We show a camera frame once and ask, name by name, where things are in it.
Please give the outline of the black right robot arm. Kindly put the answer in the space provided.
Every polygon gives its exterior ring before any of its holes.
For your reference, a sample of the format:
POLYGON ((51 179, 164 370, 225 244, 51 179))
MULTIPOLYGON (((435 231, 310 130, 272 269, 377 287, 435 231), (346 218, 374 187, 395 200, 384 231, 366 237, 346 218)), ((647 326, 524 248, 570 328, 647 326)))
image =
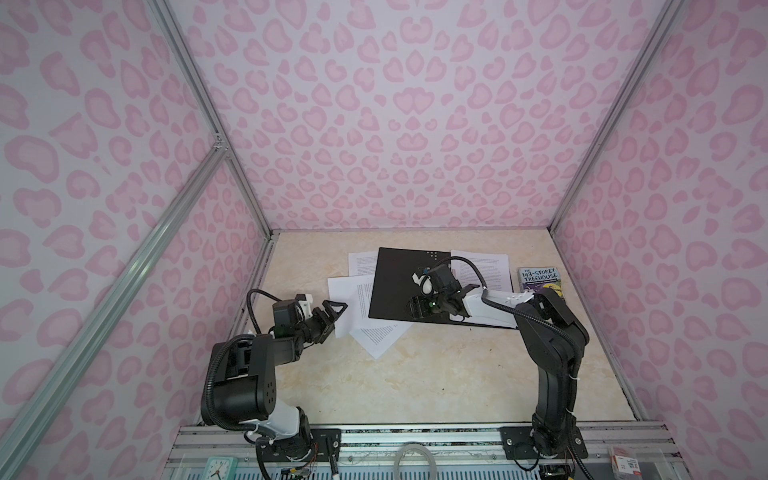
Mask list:
POLYGON ((574 414, 579 370, 590 336, 565 300, 551 288, 518 296, 491 291, 477 266, 461 256, 423 269, 414 281, 420 293, 409 301, 408 309, 415 319, 480 316, 520 333, 538 369, 538 400, 527 444, 540 458, 564 454, 591 479, 576 453, 574 414))

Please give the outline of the teal folder with black inside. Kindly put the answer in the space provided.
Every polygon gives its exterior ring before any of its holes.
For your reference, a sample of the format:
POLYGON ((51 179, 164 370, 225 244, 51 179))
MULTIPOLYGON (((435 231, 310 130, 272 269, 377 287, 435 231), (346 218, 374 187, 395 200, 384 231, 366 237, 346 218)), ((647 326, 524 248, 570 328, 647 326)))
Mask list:
MULTIPOLYGON (((447 264, 450 268, 451 261, 462 261, 468 264, 475 272, 481 282, 482 292, 479 299, 483 304, 496 309, 495 302, 491 299, 491 292, 488 290, 483 275, 478 268, 469 260, 463 257, 452 257, 450 253, 443 251, 425 251, 409 250, 397 248, 381 247, 378 250, 378 260, 374 274, 372 296, 370 300, 369 318, 388 321, 405 321, 426 324, 444 324, 444 325, 465 325, 479 328, 501 328, 485 325, 475 325, 471 323, 456 322, 450 319, 447 314, 434 315, 426 318, 412 317, 408 309, 408 303, 414 296, 419 296, 419 287, 413 282, 414 273, 422 273, 427 268, 447 264)), ((517 306, 533 298, 533 294, 516 293, 517 297, 512 300, 517 306)), ((470 305, 478 299, 477 296, 466 296, 464 303, 467 310, 475 312, 470 305)))

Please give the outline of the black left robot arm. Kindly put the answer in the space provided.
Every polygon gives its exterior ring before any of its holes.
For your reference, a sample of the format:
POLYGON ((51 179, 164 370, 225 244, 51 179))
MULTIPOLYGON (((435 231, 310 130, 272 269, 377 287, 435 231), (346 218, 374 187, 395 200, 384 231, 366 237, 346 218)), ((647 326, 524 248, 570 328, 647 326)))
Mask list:
POLYGON ((280 479, 311 479, 323 462, 339 479, 340 431, 313 428, 302 408, 282 401, 276 369, 323 344, 348 304, 325 300, 314 307, 309 294, 283 300, 254 288, 245 306, 254 331, 214 345, 201 397, 203 423, 241 433, 263 479, 273 477, 269 462, 285 465, 280 479))

